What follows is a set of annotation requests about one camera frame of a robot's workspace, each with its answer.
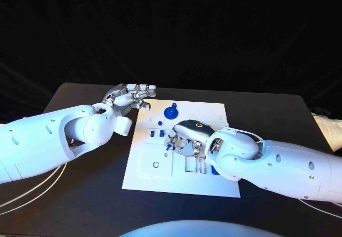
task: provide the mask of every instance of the black curtain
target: black curtain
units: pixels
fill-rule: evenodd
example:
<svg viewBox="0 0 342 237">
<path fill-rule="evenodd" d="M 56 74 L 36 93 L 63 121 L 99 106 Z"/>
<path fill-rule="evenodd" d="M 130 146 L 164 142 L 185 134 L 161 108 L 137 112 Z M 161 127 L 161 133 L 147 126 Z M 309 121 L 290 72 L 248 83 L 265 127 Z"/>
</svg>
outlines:
<svg viewBox="0 0 342 237">
<path fill-rule="evenodd" d="M 1 1 L 0 122 L 39 114 L 65 82 L 297 94 L 337 118 L 335 9 L 286 1 Z"/>
</svg>

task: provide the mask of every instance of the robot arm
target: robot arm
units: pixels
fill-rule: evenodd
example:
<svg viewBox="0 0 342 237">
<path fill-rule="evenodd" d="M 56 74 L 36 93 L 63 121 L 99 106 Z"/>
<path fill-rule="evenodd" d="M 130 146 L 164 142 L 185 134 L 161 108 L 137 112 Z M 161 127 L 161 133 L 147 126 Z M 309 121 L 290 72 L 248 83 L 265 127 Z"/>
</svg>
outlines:
<svg viewBox="0 0 342 237">
<path fill-rule="evenodd" d="M 112 132 L 127 136 L 131 108 L 156 96 L 156 86 L 120 84 L 101 103 L 20 119 L 0 127 L 0 183 L 39 175 L 105 144 Z"/>
<path fill-rule="evenodd" d="M 290 143 L 262 140 L 257 135 L 255 142 L 248 132 L 229 127 L 213 131 L 203 140 L 202 133 L 192 130 L 190 124 L 200 124 L 206 129 L 209 126 L 193 120 L 186 121 L 187 126 L 180 123 L 173 127 L 177 137 L 190 133 L 192 140 L 199 138 L 205 147 L 205 163 L 226 179 L 238 181 L 242 178 L 260 188 L 291 198 L 342 202 L 340 157 Z M 173 142 L 167 138 L 164 145 L 172 147 Z M 174 152 L 182 154 L 182 148 L 176 148 Z"/>
</svg>

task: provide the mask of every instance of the table surface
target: table surface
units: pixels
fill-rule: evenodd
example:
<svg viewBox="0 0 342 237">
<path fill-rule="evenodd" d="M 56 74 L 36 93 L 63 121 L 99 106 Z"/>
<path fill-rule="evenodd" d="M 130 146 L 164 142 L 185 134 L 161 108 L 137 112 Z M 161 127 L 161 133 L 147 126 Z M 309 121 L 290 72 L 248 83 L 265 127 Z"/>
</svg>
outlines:
<svg viewBox="0 0 342 237">
<path fill-rule="evenodd" d="M 45 113 L 101 101 L 109 85 L 63 84 Z M 301 97 L 287 94 L 157 89 L 156 99 L 223 103 L 229 126 L 264 139 L 290 142 L 332 153 Z M 134 132 L 112 135 L 96 150 L 68 163 L 45 195 L 0 216 L 0 233 L 36 236 L 118 236 L 174 220 L 213 220 L 244 224 L 283 236 L 342 236 L 342 220 L 309 208 L 299 200 L 239 181 L 241 198 L 122 190 L 122 177 Z M 0 203 L 27 191 L 50 172 L 0 185 Z M 27 202 L 37 189 L 1 212 Z M 342 215 L 332 203 L 309 202 Z"/>
</svg>

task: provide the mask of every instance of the white cable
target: white cable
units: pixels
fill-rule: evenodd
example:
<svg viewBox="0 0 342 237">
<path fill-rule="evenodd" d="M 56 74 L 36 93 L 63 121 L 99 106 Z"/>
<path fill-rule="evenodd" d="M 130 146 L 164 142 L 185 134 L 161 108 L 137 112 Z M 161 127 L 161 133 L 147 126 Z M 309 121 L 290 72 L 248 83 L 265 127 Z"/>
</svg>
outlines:
<svg viewBox="0 0 342 237">
<path fill-rule="evenodd" d="M 322 211 L 322 212 L 324 212 L 326 214 L 329 214 L 329 215 L 332 215 L 332 216 L 335 216 L 335 217 L 337 217 L 337 218 L 342 219 L 342 216 L 337 216 L 337 215 L 335 215 L 335 214 L 332 214 L 332 213 L 329 213 L 329 212 L 320 210 L 319 208 L 316 208 L 316 207 L 313 207 L 310 204 L 307 204 L 303 200 L 300 200 L 300 201 L 301 201 L 309 207 L 312 207 L 313 209 L 316 209 L 317 211 Z"/>
<path fill-rule="evenodd" d="M 248 134 L 251 134 L 254 137 L 257 137 L 257 139 L 260 140 L 260 141 L 262 141 L 264 139 L 257 135 L 257 134 L 254 134 L 254 133 L 251 133 L 251 132 L 247 132 L 247 131 L 244 131 L 244 130 L 239 130 L 239 129 L 235 129 L 234 128 L 234 130 L 235 131 L 238 131 L 238 132 L 244 132 L 244 133 L 248 133 Z"/>
<path fill-rule="evenodd" d="M 56 181 L 59 180 L 59 178 L 60 178 L 60 176 L 62 176 L 62 172 L 60 172 L 60 174 L 59 174 L 59 176 L 58 176 L 55 182 L 53 182 L 52 185 L 47 187 L 47 189 L 39 194 L 39 196 L 36 196 L 29 202 L 26 202 L 23 205 L 20 205 L 19 207 L 16 207 L 16 208 L 11 209 L 10 211 L 6 211 L 6 212 L 0 213 L 0 215 L 3 215 L 3 214 L 6 214 L 6 213 L 11 212 L 13 210 L 21 208 L 24 205 L 27 205 L 30 202 L 33 202 L 33 201 L 40 197 L 40 196 L 47 192 L 47 190 L 52 188 L 52 186 L 53 186 L 53 184 L 56 183 Z"/>
<path fill-rule="evenodd" d="M 342 207 L 342 205 L 340 205 L 339 203 L 335 203 L 335 202 L 333 202 L 333 204 Z"/>
<path fill-rule="evenodd" d="M 49 178 L 53 176 L 53 174 L 56 173 L 56 171 L 59 170 L 60 166 L 55 169 L 53 173 L 49 175 L 49 177 L 45 179 L 45 181 L 32 189 L 29 190 L 24 194 L 21 194 L 19 197 L 16 197 L 14 199 L 11 199 L 8 202 L 6 202 L 4 204 L 0 205 L 0 207 L 6 206 L 7 204 L 10 204 L 11 202 L 14 202 L 16 200 L 19 200 L 24 195 L 27 195 L 34 189 L 37 189 L 40 187 L 40 185 L 49 180 Z"/>
</svg>

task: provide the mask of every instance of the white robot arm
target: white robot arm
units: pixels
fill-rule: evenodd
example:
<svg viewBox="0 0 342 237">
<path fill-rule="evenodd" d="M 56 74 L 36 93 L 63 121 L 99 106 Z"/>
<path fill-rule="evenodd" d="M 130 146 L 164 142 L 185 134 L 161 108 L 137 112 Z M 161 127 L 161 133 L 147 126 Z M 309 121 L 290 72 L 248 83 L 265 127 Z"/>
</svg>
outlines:
<svg viewBox="0 0 342 237">
<path fill-rule="evenodd" d="M 112 132 L 127 136 L 131 108 L 146 108 L 143 98 L 156 86 L 120 84 L 101 103 L 20 119 L 0 127 L 0 183 L 45 173 L 105 144 Z"/>
<path fill-rule="evenodd" d="M 307 200 L 342 202 L 342 158 L 307 147 L 271 140 L 222 127 L 213 129 L 195 120 L 174 125 L 164 145 L 182 138 L 174 152 L 195 156 L 205 147 L 205 163 L 229 180 L 248 180 L 260 188 Z"/>
</svg>

